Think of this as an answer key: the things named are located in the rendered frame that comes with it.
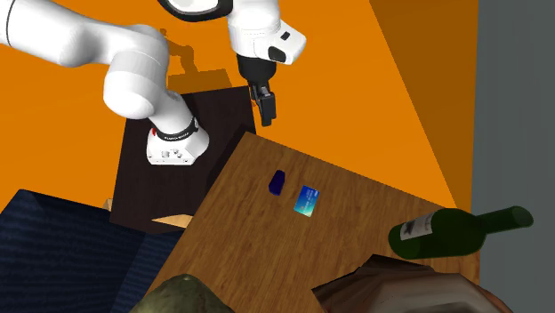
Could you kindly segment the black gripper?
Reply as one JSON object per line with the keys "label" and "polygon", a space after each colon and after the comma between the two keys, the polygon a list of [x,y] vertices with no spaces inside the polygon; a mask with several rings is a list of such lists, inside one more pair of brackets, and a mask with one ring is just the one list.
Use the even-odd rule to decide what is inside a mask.
{"label": "black gripper", "polygon": [[277,71],[277,63],[238,54],[237,64],[239,74],[247,81],[251,98],[259,108],[261,125],[270,126],[277,117],[275,94],[269,87],[269,81]]}

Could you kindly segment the small dark blue block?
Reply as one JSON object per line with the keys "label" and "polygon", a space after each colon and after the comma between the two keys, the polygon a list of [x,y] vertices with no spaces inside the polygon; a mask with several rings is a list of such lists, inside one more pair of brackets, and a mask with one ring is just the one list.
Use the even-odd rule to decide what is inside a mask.
{"label": "small dark blue block", "polygon": [[285,184],[285,173],[281,170],[276,170],[270,183],[269,192],[274,196],[279,196]]}

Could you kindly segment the blue card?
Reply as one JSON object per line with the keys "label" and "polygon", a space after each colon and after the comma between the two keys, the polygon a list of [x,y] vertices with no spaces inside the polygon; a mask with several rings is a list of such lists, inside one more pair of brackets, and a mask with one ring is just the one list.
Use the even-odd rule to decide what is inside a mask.
{"label": "blue card", "polygon": [[318,190],[303,185],[295,202],[294,211],[310,217],[313,214],[319,194],[320,192]]}

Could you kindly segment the dark robot stand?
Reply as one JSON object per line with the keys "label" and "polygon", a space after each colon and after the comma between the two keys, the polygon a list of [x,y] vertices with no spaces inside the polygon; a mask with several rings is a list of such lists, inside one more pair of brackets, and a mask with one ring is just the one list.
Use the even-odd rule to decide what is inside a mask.
{"label": "dark robot stand", "polygon": [[148,119],[125,122],[110,221],[151,234],[176,231],[157,218],[194,215],[245,132],[255,132],[246,86],[185,94],[183,99],[210,137],[193,165],[151,165]]}

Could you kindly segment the wooden table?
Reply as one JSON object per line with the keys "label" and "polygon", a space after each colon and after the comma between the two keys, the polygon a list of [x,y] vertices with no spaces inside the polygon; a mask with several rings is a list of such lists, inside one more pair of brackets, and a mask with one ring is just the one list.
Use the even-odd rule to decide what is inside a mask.
{"label": "wooden table", "polygon": [[[285,173],[279,196],[269,192]],[[310,217],[294,211],[306,185]],[[391,256],[390,229],[436,205],[248,133],[242,137],[155,284],[190,274],[235,313],[324,313],[312,289]]]}

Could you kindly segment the grey-green rounded object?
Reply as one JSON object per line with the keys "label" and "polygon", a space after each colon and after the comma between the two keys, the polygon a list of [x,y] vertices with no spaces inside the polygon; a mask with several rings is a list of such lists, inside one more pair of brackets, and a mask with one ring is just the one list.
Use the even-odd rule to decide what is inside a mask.
{"label": "grey-green rounded object", "polygon": [[172,277],[139,301],[129,313],[235,313],[201,280]]}

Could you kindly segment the dark green wine bottle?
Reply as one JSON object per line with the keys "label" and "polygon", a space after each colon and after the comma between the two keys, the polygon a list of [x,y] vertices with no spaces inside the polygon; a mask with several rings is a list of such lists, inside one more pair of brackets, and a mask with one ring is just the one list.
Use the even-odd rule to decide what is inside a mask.
{"label": "dark green wine bottle", "polygon": [[398,224],[388,240],[391,250],[407,260],[465,256],[479,251],[489,234],[533,223],[531,212],[517,205],[480,215],[443,208]]}

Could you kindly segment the brown and white lumpy object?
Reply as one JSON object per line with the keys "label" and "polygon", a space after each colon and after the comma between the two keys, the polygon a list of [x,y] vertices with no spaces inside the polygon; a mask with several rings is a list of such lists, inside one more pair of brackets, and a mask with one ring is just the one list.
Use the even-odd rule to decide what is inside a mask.
{"label": "brown and white lumpy object", "polygon": [[458,273],[378,254],[312,292],[325,313],[514,313]]}

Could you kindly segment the dark blue sofa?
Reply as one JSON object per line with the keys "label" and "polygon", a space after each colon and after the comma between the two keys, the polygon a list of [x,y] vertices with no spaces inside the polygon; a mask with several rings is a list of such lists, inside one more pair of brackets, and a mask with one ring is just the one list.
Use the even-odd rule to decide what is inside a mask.
{"label": "dark blue sofa", "polygon": [[0,213],[0,313],[129,313],[181,232],[153,235],[109,219],[18,190]]}

